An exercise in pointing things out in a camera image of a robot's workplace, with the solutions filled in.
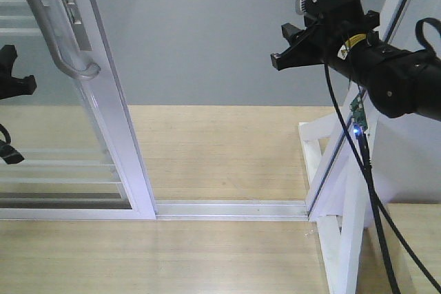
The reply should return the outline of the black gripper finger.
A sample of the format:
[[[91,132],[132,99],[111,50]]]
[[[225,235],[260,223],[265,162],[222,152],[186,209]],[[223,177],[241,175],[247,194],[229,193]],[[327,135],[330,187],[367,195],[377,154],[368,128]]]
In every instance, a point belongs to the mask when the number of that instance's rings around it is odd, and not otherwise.
[[[15,96],[32,95],[37,88],[33,75],[24,78],[12,76],[17,51],[14,45],[4,45],[1,48],[1,99]]]

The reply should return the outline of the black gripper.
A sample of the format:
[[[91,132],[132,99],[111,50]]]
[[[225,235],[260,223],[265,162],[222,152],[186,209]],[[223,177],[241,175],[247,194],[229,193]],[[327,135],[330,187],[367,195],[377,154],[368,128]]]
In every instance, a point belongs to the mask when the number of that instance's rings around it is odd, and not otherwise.
[[[327,64],[364,87],[382,114],[397,118],[413,113],[413,79],[405,66],[411,53],[380,40],[375,11],[365,12],[360,0],[317,16],[306,15],[305,29],[285,23],[283,38],[289,47],[270,55],[278,71]]]

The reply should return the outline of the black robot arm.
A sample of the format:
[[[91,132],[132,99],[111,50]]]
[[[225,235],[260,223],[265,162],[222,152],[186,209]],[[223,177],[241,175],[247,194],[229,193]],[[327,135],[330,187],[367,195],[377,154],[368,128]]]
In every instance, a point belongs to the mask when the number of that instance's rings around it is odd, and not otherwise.
[[[423,25],[440,28],[431,17],[416,23],[421,50],[401,50],[374,30],[380,14],[364,12],[360,0],[300,0],[305,29],[282,26],[289,47],[271,54],[278,71],[324,65],[364,87],[374,107],[389,118],[419,114],[440,119],[440,59],[423,35]]]

